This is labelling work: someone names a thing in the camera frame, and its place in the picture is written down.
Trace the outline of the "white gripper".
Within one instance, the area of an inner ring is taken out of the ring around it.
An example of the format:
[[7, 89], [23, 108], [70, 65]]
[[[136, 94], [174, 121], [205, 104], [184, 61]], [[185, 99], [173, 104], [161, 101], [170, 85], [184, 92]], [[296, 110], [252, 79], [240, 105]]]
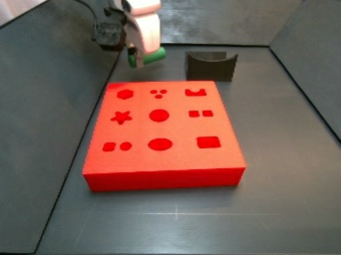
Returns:
[[153, 56], [162, 50], [162, 25], [160, 10], [162, 0], [113, 0], [114, 7], [126, 17], [126, 45], [134, 49], [136, 68], [145, 66], [145, 56]]

